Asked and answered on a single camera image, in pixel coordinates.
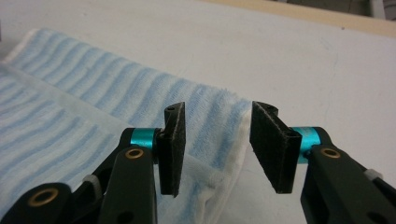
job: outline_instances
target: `folded cloth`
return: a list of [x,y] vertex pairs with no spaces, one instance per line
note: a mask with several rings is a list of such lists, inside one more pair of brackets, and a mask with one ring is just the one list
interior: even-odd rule
[[76,189],[123,129],[164,127],[163,110],[183,101],[179,195],[157,193],[158,220],[215,223],[245,157],[250,102],[52,30],[33,30],[0,63],[0,217],[42,183]]

